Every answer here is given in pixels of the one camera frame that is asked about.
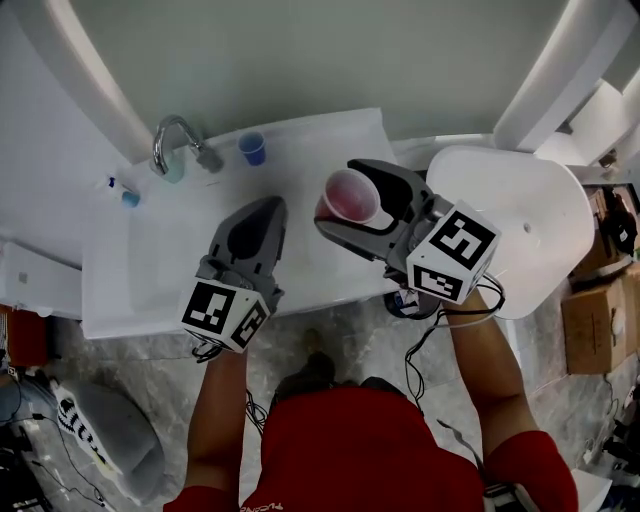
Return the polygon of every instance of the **person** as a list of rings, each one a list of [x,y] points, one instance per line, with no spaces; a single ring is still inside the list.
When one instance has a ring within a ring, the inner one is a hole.
[[[447,308],[486,305],[476,290]],[[164,510],[480,512],[488,486],[518,484],[541,512],[577,511],[571,473],[533,419],[497,323],[451,329],[451,337],[480,419],[484,479],[469,460],[436,445],[418,408],[394,386],[378,378],[336,386],[333,363],[316,353],[278,386],[264,428],[262,474],[239,507],[247,356],[224,353],[208,363],[189,429],[184,489]]]

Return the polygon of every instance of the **cup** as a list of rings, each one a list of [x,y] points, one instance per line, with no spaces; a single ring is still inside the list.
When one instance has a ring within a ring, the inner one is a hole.
[[[254,167],[262,165],[267,158],[264,135],[260,132],[247,132],[238,139],[238,149]]]
[[[316,217],[338,217],[356,224],[370,222],[380,212],[378,189],[364,174],[336,171],[327,180],[316,205]]]

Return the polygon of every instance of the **wire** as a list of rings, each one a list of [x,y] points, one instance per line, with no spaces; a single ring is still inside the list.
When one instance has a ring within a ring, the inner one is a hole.
[[[18,411],[20,410],[20,407],[22,407],[22,388],[20,387],[20,383],[13,377],[11,377],[11,380],[18,387],[18,405],[16,406],[16,408],[11,413],[11,416],[9,416],[6,420],[0,420],[3,424],[8,423],[11,420],[13,420],[13,418],[16,417],[16,414],[18,414]]]
[[[207,345],[210,345],[211,348],[209,348],[205,352],[200,352],[200,349]],[[203,341],[199,346],[191,351],[191,355],[196,358],[197,363],[206,363],[207,361],[211,361],[212,359],[218,357],[222,353],[222,350],[223,349],[220,345],[217,345],[210,341]]]
[[[69,464],[71,464],[71,467],[75,470],[75,472],[78,473],[78,475],[80,475],[80,478],[82,478],[89,485],[89,487],[93,488],[93,495],[95,496],[96,500],[98,502],[105,503],[106,500],[105,500],[103,494],[100,492],[100,489],[98,489],[94,484],[92,484],[89,480],[87,480],[87,478],[82,473],[80,473],[80,471],[78,470],[78,468],[74,464],[73,459],[71,458],[71,454],[69,453],[69,449],[67,448],[67,443],[65,442],[64,436],[62,435],[62,430],[60,429],[60,426],[58,425],[58,423],[56,421],[52,420],[51,418],[45,416],[44,414],[34,413],[33,416],[31,416],[30,418],[21,418],[19,420],[13,420],[9,424],[18,423],[18,422],[21,422],[21,421],[28,421],[28,420],[35,420],[35,421],[47,420],[47,421],[50,421],[56,427],[56,429],[58,431],[58,435],[60,436],[60,440],[62,441],[62,447],[64,448],[64,451],[67,454],[67,458],[69,459]],[[83,498],[86,498],[86,496],[84,496],[84,494],[80,493],[79,491],[78,491],[78,493],[81,494]]]
[[[267,410],[261,405],[257,404],[253,399],[253,394],[247,389],[247,406],[246,414],[249,421],[253,423],[256,430],[262,437],[264,433],[264,425],[267,422]]]
[[[604,379],[604,381],[609,386],[609,410],[607,411],[607,416],[609,414],[611,414],[611,411],[613,410],[613,404],[615,404],[616,405],[616,412],[613,413],[613,417],[615,418],[617,416],[617,414],[618,414],[618,409],[620,407],[620,400],[618,400],[617,398],[613,398],[613,384],[611,383],[611,381],[609,379],[607,379],[607,374],[606,373],[602,374],[602,378]]]
[[[80,496],[82,496],[85,500],[90,501],[91,503],[95,503],[96,505],[98,505],[99,507],[104,507],[104,505],[100,502],[100,501],[96,501],[93,498],[89,498],[88,496],[86,496],[85,494],[82,494],[80,492],[80,489],[78,489],[77,487],[67,487],[66,485],[64,485],[60,480],[58,480],[55,476],[53,476],[53,474],[51,473],[51,471],[49,471],[43,464],[40,464],[39,462],[32,460],[31,464],[34,464],[36,466],[38,466],[39,468],[44,469],[44,471],[51,477],[51,479],[56,482],[60,487],[62,487],[65,491],[67,491],[68,493],[72,493],[73,491],[77,492]]]
[[[407,388],[409,389],[409,393],[413,397],[413,401],[415,402],[416,407],[418,408],[418,410],[420,411],[420,413],[423,416],[424,416],[424,411],[422,410],[422,407],[420,407],[420,403],[419,402],[420,402],[420,399],[424,396],[424,393],[426,391],[426,387],[425,387],[425,383],[424,383],[424,377],[422,376],[422,373],[420,372],[420,370],[418,370],[418,368],[413,364],[412,358],[413,358],[413,356],[415,354],[417,354],[420,351],[420,349],[422,348],[424,343],[427,341],[427,338],[436,329],[444,329],[444,328],[458,329],[458,328],[462,328],[462,327],[470,327],[472,325],[478,325],[480,323],[486,322],[487,320],[489,320],[490,318],[493,318],[496,315],[496,313],[500,310],[500,308],[502,308],[502,305],[504,304],[504,301],[505,301],[504,288],[502,287],[500,282],[495,277],[493,277],[492,275],[490,275],[488,273],[485,273],[482,277],[485,278],[487,281],[489,281],[492,285],[495,285],[495,286],[489,286],[489,285],[485,285],[485,284],[478,284],[477,286],[479,288],[487,288],[487,289],[492,290],[493,292],[497,293],[500,298],[498,299],[498,302],[496,303],[496,305],[493,306],[492,308],[482,309],[482,310],[457,311],[457,310],[453,310],[453,309],[442,309],[442,310],[438,311],[438,314],[436,315],[436,320],[433,323],[433,325],[430,326],[425,331],[425,333],[422,335],[422,337],[420,338],[418,343],[416,343],[411,348],[409,348],[409,350],[407,350],[407,353],[405,354],[405,357],[404,357],[404,372],[405,372],[405,378],[407,380]],[[469,316],[469,315],[481,315],[481,314],[485,314],[485,316],[480,318],[479,320],[474,320],[472,322],[467,322],[467,323],[464,323],[464,324],[458,324],[458,325],[448,325],[448,324],[447,325],[441,325],[440,324],[440,321],[447,315]],[[418,378],[417,389],[414,389],[411,386],[411,380],[409,378],[409,369],[412,369],[414,371],[415,375]]]

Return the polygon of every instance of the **chrome faucet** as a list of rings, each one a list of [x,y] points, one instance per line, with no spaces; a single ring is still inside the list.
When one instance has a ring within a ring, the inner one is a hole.
[[[189,140],[189,149],[191,149],[192,153],[196,156],[196,161],[202,167],[212,173],[218,172],[222,169],[224,161],[218,152],[207,146],[200,137],[196,135],[183,117],[171,115],[160,121],[155,139],[153,139],[153,161],[151,162],[151,169],[158,176],[164,176],[169,172],[167,162],[164,159],[162,143],[167,128],[174,124],[182,130],[182,133],[184,133]]]

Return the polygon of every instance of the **black and white object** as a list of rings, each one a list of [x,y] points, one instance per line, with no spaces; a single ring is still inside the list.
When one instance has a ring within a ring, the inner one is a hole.
[[[270,316],[261,293],[197,277],[178,309],[180,326],[189,334],[233,352],[244,352]]]
[[[409,287],[461,304],[491,263],[500,231],[458,201],[407,257]]]
[[[65,432],[76,436],[78,438],[78,443],[86,443],[100,462],[103,464],[107,463],[100,452],[100,448],[94,441],[93,434],[82,423],[82,420],[78,415],[78,411],[76,410],[76,406],[68,398],[65,398],[58,404],[58,426]]]

